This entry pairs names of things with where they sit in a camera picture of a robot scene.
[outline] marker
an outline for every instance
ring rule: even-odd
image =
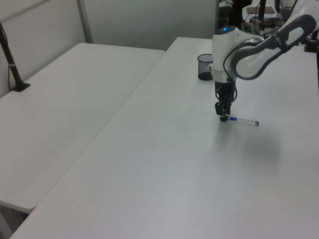
[[[259,121],[250,120],[250,119],[239,119],[235,117],[226,116],[226,120],[237,121],[240,123],[251,124],[255,126],[259,126]]]

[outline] white robotic arm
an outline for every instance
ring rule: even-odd
[[[236,99],[236,78],[253,80],[270,62],[319,29],[319,0],[299,0],[288,21],[263,40],[235,27],[218,30],[213,36],[213,79],[219,102],[216,112],[225,121]]]

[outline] microphone stand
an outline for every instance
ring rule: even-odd
[[[8,61],[8,65],[11,69],[11,72],[12,72],[14,80],[15,80],[15,87],[12,90],[21,92],[21,91],[25,90],[26,88],[28,88],[30,86],[30,84],[24,83],[21,80],[19,71],[15,65],[14,59],[13,59],[12,54],[10,52],[8,41],[7,41],[5,32],[4,32],[4,29],[1,25],[1,22],[0,22],[0,44],[1,44],[1,47],[2,47],[3,52],[5,54],[6,60]]]

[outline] white wall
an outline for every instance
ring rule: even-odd
[[[85,42],[76,0],[50,0],[2,25],[22,80]],[[0,48],[0,97],[6,93],[7,61]]]
[[[178,36],[212,38],[216,0],[82,0],[93,43],[167,50]]]

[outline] black mesh cup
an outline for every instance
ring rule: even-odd
[[[203,81],[210,81],[213,79],[212,64],[213,64],[213,56],[211,54],[203,54],[198,58],[198,78]]]

